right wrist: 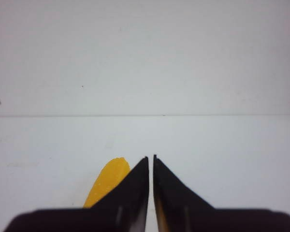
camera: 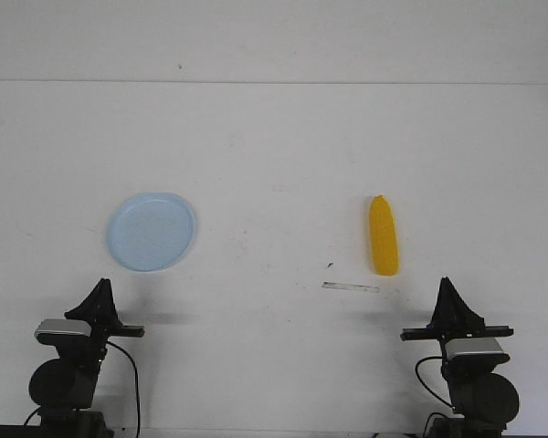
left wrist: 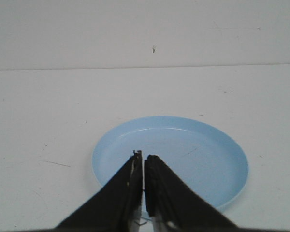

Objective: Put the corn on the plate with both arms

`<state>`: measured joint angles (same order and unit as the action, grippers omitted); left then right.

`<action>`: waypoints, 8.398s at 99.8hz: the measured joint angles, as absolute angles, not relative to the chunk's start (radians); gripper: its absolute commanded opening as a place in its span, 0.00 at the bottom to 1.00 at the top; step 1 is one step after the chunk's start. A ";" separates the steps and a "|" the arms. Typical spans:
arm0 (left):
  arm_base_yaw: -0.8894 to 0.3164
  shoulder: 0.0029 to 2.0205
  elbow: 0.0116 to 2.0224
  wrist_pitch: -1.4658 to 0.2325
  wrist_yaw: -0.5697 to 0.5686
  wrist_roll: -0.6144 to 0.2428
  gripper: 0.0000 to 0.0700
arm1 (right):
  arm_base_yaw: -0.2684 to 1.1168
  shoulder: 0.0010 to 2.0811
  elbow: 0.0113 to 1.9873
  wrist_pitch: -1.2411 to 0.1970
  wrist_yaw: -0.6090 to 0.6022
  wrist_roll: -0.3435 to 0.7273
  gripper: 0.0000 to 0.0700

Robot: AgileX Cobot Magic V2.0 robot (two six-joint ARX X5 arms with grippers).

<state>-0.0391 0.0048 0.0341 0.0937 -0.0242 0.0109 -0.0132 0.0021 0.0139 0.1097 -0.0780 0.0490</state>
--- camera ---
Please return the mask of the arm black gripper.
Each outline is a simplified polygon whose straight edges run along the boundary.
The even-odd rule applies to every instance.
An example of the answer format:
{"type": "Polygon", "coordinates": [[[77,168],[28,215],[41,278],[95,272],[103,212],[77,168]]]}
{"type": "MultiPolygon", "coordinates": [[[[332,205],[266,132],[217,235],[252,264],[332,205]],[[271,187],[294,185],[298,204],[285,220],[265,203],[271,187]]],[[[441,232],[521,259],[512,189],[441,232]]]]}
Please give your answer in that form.
{"type": "Polygon", "coordinates": [[[484,318],[466,304],[453,283],[445,276],[440,280],[431,325],[424,328],[404,328],[400,339],[402,341],[435,340],[444,349],[444,345],[452,339],[497,339],[508,338],[512,335],[513,328],[509,326],[485,327],[484,318]],[[440,328],[445,327],[448,320],[451,328],[440,328]]]}
{"type": "Polygon", "coordinates": [[[111,281],[102,278],[88,296],[75,308],[64,313],[65,318],[96,318],[102,315],[106,322],[90,324],[88,339],[72,340],[56,346],[62,358],[77,365],[100,365],[107,354],[109,338],[142,338],[144,326],[126,325],[120,322],[115,307],[111,281]]]}

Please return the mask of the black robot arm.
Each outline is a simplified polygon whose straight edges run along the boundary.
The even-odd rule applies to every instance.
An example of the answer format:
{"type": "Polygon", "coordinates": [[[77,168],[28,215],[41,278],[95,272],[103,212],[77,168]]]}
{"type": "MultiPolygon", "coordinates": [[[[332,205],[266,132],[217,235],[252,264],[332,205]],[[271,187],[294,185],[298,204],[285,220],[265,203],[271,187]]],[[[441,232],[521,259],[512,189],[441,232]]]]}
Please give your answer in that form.
{"type": "Polygon", "coordinates": [[[440,280],[437,301],[429,323],[423,328],[405,328],[402,341],[435,340],[440,354],[418,360],[414,373],[424,389],[451,410],[450,415],[432,412],[427,416],[423,437],[501,437],[520,409],[515,386],[494,372],[510,361],[498,342],[514,329],[491,326],[462,299],[451,280],[440,280]],[[431,389],[420,367],[440,362],[440,374],[448,387],[445,400],[431,389]]]}
{"type": "Polygon", "coordinates": [[[28,392],[37,405],[42,437],[112,437],[104,414],[91,409],[100,370],[110,348],[123,354],[132,365],[136,432],[142,430],[139,373],[132,355],[111,338],[141,338],[144,327],[120,321],[112,285],[102,278],[82,302],[63,318],[42,320],[34,338],[53,347],[58,356],[41,364],[31,376],[28,392]]]}

